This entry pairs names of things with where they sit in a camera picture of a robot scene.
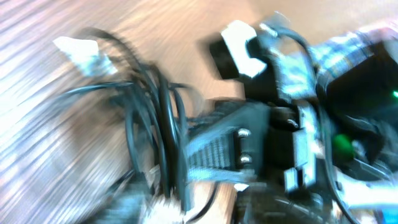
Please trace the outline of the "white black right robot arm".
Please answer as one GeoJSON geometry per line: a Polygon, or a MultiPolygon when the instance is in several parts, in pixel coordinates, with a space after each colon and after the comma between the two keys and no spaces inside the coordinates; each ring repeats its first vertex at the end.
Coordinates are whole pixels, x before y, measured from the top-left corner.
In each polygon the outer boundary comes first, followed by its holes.
{"type": "Polygon", "coordinates": [[[244,40],[213,39],[209,53],[243,100],[220,100],[182,131],[177,185],[246,184],[239,219],[330,223],[336,203],[397,206],[397,41],[360,32],[335,37],[312,55],[283,27],[244,40]]]}

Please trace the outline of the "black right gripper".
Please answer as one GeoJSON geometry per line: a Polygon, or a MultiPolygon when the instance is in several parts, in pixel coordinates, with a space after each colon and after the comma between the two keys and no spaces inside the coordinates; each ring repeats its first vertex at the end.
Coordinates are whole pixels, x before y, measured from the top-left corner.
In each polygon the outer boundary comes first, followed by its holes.
{"type": "Polygon", "coordinates": [[[284,192],[325,183],[317,112],[309,102],[270,109],[258,102],[215,101],[214,110],[196,120],[189,136],[189,182],[256,181],[264,167],[267,136],[267,176],[284,192]]]}

